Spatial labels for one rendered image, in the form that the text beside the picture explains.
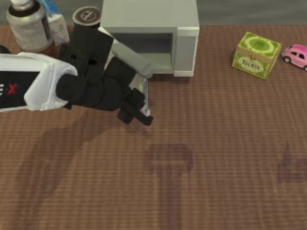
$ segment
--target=bottle cap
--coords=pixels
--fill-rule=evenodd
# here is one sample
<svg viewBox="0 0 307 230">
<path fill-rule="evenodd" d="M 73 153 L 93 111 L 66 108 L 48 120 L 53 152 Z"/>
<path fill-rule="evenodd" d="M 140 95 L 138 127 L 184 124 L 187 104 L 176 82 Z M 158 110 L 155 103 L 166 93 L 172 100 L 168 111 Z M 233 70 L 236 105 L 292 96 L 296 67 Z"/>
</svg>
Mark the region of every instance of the bottle cap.
<svg viewBox="0 0 307 230">
<path fill-rule="evenodd" d="M 72 16 L 75 24 L 98 28 L 101 20 L 101 10 L 93 6 L 85 6 L 75 11 Z"/>
<path fill-rule="evenodd" d="M 11 0 L 11 3 L 13 5 L 25 5 L 29 2 L 30 0 Z"/>
</svg>

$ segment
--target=toy car wheel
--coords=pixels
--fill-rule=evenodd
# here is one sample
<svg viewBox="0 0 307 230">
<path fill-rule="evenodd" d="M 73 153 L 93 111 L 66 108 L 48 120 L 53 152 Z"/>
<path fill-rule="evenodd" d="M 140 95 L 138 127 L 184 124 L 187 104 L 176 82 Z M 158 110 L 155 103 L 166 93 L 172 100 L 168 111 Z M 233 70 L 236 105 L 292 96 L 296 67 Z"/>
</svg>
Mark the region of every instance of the toy car wheel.
<svg viewBox="0 0 307 230">
<path fill-rule="evenodd" d="M 289 57 L 284 57 L 283 60 L 287 63 L 291 63 L 291 58 Z"/>
</svg>

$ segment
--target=wooden surface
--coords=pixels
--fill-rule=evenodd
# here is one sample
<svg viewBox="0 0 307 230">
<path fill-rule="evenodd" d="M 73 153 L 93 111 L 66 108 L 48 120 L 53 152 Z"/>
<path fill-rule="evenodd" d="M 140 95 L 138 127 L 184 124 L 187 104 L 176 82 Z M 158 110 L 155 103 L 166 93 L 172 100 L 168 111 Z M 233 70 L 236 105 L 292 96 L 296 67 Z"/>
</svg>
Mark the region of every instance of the wooden surface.
<svg viewBox="0 0 307 230">
<path fill-rule="evenodd" d="M 307 27 L 202 27 L 195 77 L 150 81 L 150 127 L 84 108 L 0 114 L 0 229 L 305 229 L 307 73 L 233 69 L 245 31 L 285 47 Z M 18 52 L 5 26 L 0 43 Z"/>
</svg>

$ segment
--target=carton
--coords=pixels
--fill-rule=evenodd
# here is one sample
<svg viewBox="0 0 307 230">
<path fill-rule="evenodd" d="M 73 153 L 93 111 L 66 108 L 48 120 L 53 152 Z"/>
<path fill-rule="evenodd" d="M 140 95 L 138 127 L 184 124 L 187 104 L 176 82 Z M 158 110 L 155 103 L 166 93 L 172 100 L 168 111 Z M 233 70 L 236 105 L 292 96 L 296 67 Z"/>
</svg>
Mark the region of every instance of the carton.
<svg viewBox="0 0 307 230">
<path fill-rule="evenodd" d="M 261 79 L 267 79 L 281 50 L 281 44 L 246 32 L 236 47 L 232 66 Z"/>
</svg>

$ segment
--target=toy car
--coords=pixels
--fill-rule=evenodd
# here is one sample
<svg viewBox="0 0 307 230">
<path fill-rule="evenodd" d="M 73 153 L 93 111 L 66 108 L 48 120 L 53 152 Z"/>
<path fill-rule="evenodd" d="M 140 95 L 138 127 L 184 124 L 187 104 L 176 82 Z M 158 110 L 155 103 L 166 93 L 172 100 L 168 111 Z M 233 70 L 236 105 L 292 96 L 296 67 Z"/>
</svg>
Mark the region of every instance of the toy car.
<svg viewBox="0 0 307 230">
<path fill-rule="evenodd" d="M 307 71 L 307 46 L 294 44 L 282 52 L 283 60 Z"/>
</svg>

